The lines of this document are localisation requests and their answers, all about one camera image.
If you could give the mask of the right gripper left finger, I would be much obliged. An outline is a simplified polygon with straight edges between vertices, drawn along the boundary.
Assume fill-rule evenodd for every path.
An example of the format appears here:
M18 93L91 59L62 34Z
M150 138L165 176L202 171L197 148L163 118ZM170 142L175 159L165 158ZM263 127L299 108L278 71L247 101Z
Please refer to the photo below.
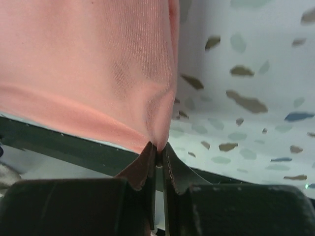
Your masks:
M112 178L24 180L0 202L3 236L148 236L155 228L156 147Z

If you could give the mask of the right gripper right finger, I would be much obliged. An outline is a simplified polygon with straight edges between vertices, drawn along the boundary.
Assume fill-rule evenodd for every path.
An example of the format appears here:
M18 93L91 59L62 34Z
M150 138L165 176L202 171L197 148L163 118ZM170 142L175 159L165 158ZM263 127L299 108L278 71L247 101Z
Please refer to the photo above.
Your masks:
M315 209L290 185L213 184L179 159L161 154L168 236L312 236Z

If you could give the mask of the salmon pink t-shirt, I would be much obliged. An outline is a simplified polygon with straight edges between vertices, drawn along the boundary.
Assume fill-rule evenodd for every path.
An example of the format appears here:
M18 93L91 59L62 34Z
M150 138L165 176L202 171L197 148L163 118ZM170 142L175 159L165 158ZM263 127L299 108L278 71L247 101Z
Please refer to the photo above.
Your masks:
M0 110L140 153L177 90L177 0L3 0Z

